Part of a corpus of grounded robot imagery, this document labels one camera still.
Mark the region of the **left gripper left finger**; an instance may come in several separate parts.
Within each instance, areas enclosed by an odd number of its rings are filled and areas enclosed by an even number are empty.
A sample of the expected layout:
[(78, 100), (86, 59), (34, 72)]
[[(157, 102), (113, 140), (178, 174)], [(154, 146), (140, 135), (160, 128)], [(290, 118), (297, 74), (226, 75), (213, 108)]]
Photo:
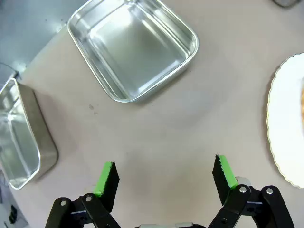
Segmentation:
[(106, 162), (93, 193), (86, 193), (72, 201), (61, 197), (54, 201), (45, 227), (83, 228), (93, 224), (96, 228), (118, 228), (111, 212), (119, 183), (115, 163)]

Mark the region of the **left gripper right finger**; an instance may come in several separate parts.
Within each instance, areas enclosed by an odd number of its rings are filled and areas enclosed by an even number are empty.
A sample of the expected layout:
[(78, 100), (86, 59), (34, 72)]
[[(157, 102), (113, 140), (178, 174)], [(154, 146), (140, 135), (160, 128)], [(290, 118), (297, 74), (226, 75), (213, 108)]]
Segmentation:
[(225, 155), (216, 155), (212, 170), (222, 208), (210, 228), (233, 228), (250, 216), (258, 228), (293, 228), (280, 190), (273, 185), (256, 190), (246, 178), (235, 177)]

